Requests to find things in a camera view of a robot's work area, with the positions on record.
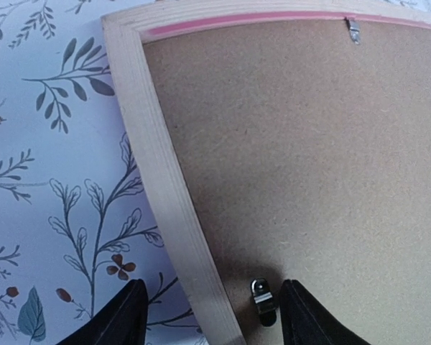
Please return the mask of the brown backing board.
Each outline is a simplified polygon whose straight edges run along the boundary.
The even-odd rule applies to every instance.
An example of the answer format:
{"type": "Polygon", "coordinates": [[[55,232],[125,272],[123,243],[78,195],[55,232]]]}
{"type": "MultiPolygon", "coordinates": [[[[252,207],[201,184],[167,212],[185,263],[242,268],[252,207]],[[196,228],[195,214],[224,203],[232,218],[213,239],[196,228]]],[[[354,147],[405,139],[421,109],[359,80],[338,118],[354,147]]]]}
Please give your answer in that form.
{"type": "Polygon", "coordinates": [[[299,280],[371,344],[431,344],[431,30],[269,22],[144,52],[249,344],[253,278],[299,280]]]}

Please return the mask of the pink wooden picture frame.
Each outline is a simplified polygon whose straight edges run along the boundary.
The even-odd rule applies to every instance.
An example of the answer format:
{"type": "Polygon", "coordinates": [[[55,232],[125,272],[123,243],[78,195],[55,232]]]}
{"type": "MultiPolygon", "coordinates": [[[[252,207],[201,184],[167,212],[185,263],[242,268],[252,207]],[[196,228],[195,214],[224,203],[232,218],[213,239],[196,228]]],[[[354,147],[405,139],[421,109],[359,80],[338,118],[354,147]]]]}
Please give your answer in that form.
{"type": "MultiPolygon", "coordinates": [[[[305,20],[342,22],[356,45],[361,44],[364,22],[431,30],[431,13],[383,1],[160,1],[103,18],[114,88],[147,198],[180,284],[210,344],[249,343],[193,205],[144,46],[227,27],[305,20]]],[[[261,276],[249,285],[257,324],[278,326],[281,333],[279,291],[285,280],[277,289],[261,276]]]]}

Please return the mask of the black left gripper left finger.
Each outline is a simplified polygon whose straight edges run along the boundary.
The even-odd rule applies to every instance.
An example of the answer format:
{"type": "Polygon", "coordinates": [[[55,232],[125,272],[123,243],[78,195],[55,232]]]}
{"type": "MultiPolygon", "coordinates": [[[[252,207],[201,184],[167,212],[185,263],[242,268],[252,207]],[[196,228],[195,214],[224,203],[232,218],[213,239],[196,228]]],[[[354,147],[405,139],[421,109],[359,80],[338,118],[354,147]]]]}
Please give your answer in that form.
{"type": "Polygon", "coordinates": [[[149,298],[143,280],[130,280],[87,324],[59,345],[144,345],[149,298]]]}

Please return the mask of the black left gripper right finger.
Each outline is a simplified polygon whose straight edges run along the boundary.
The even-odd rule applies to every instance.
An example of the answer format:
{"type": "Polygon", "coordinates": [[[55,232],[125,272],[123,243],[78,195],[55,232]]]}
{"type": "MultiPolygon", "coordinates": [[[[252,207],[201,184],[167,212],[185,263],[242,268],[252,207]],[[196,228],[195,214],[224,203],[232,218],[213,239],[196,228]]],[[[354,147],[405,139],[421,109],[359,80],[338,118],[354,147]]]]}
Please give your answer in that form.
{"type": "Polygon", "coordinates": [[[282,283],[279,312],[286,345],[369,345],[337,320],[297,280],[282,283]]]}

